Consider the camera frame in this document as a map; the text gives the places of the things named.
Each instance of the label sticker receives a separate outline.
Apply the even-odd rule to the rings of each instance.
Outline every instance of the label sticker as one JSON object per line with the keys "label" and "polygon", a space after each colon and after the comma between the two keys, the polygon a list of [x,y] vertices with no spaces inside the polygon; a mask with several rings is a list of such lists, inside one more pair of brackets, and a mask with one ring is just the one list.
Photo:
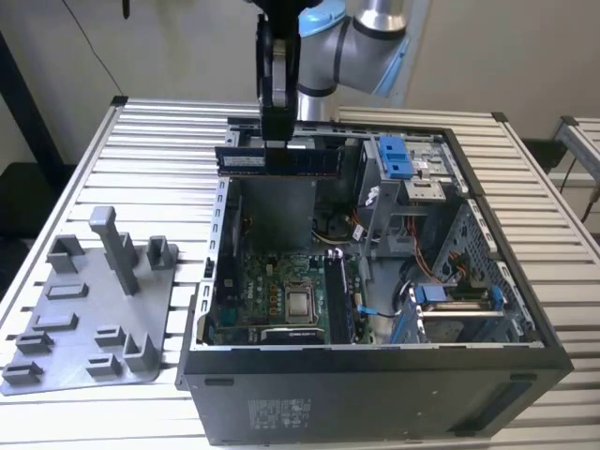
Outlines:
{"label": "label sticker", "polygon": [[307,428],[310,398],[249,400],[250,426],[253,429]]}
{"label": "label sticker", "polygon": [[355,241],[360,241],[363,237],[363,231],[365,229],[360,225],[360,224],[356,224],[356,227],[354,228],[354,232],[352,233],[352,237],[354,238]]}
{"label": "label sticker", "polygon": [[264,166],[264,157],[223,157],[225,166]]}

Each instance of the blue latch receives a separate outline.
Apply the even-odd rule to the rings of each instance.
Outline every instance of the blue latch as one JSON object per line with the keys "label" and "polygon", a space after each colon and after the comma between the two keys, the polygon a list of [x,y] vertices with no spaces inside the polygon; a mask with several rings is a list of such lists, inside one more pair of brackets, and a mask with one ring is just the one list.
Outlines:
{"label": "blue latch", "polygon": [[442,303],[447,302],[446,291],[440,284],[421,284],[414,290],[416,303]]}
{"label": "blue latch", "polygon": [[504,297],[502,290],[493,284],[491,288],[489,288],[489,303],[494,311],[502,311],[504,307]]}
{"label": "blue latch", "polygon": [[406,153],[404,140],[399,136],[381,136],[379,154],[385,166],[385,173],[392,179],[413,179],[413,164]]}

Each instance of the metal frame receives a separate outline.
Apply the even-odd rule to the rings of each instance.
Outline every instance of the metal frame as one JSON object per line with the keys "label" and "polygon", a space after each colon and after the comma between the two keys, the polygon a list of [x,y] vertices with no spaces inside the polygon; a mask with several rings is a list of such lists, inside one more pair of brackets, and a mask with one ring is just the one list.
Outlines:
{"label": "metal frame", "polygon": [[0,93],[56,197],[65,185],[63,159],[0,32]]}
{"label": "metal frame", "polygon": [[[184,309],[202,280],[210,223],[206,216],[212,210],[208,194],[214,198],[217,186],[211,147],[223,142],[228,116],[255,117],[256,111],[253,105],[133,99],[124,107],[109,110],[0,303],[0,366],[14,352],[14,340],[7,340],[7,336],[24,329],[31,314],[29,308],[42,289],[36,282],[48,275],[41,258],[46,243],[56,233],[76,233],[86,247],[99,246],[99,241],[84,232],[81,220],[88,217],[86,213],[94,204],[117,203],[120,229],[130,231],[134,241],[141,242],[145,233],[164,233],[181,250],[162,370],[155,382],[146,385],[0,397],[2,442],[21,443],[21,448],[39,448],[46,443],[49,448],[61,450],[83,445],[145,450],[165,446],[197,450],[208,446],[189,393],[173,386],[174,365],[180,357],[187,316]],[[487,113],[342,108],[340,115],[347,123],[454,130],[508,244],[575,366],[555,390],[541,396],[491,440],[348,443],[344,447],[597,448],[597,247],[587,239],[573,212],[512,129]],[[86,420],[79,420],[83,415]],[[25,416],[27,420],[39,420],[34,427],[25,427]]]}
{"label": "metal frame", "polygon": [[600,120],[563,117],[554,136],[600,183]]}

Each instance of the blue component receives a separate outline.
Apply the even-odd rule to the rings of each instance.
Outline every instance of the blue component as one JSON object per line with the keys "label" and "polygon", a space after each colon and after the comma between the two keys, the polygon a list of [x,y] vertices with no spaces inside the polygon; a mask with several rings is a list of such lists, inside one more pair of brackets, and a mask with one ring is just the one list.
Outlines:
{"label": "blue component", "polygon": [[387,176],[396,180],[413,179],[413,164],[406,153],[404,140],[399,136],[381,136],[379,154]]}
{"label": "blue component", "polygon": [[365,307],[364,305],[359,305],[358,307],[356,307],[356,310],[358,312],[362,312],[363,314],[368,314],[369,316],[377,315],[376,309],[373,309],[372,307]]}
{"label": "blue component", "polygon": [[400,332],[402,331],[405,322],[406,314],[401,314],[399,320],[396,323],[396,327],[394,328],[394,332],[392,333],[390,344],[398,344],[398,337],[400,336]]}
{"label": "blue component", "polygon": [[223,326],[233,326],[237,320],[237,309],[235,307],[225,307],[221,310],[220,322]]}
{"label": "blue component", "polygon": [[418,305],[424,303],[446,302],[446,291],[439,284],[420,284],[414,290],[414,296]]}
{"label": "blue component", "polygon": [[345,15],[346,2],[343,0],[324,0],[317,7],[307,7],[299,16],[300,37],[321,33],[341,21]]}
{"label": "blue component", "polygon": [[402,58],[406,54],[406,49],[409,46],[409,38],[405,37],[400,42],[400,45],[397,47],[396,54],[392,58],[392,62],[387,67],[387,70],[384,72],[382,78],[380,79],[377,87],[372,92],[374,96],[387,97],[392,92],[392,88],[394,87],[394,83],[396,82],[396,78],[400,72],[400,66],[402,65]]}
{"label": "blue component", "polygon": [[504,298],[501,289],[494,284],[489,288],[488,294],[489,303],[491,303],[491,307],[494,308],[494,311],[502,311],[504,307]]}

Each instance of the white wall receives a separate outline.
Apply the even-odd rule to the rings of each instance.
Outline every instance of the white wall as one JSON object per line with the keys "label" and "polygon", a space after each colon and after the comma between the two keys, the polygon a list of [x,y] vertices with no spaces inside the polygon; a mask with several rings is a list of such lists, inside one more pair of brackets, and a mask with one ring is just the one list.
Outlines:
{"label": "white wall", "polygon": [[[67,0],[126,95],[256,101],[253,5]],[[356,0],[348,2],[355,8]],[[117,94],[60,0],[1,0],[0,29],[61,153],[76,161]],[[368,97],[342,90],[343,103]]]}
{"label": "white wall", "polygon": [[34,161],[7,104],[0,97],[0,174],[12,162]]}
{"label": "white wall", "polygon": [[502,111],[523,137],[600,116],[597,0],[433,0],[408,108]]}

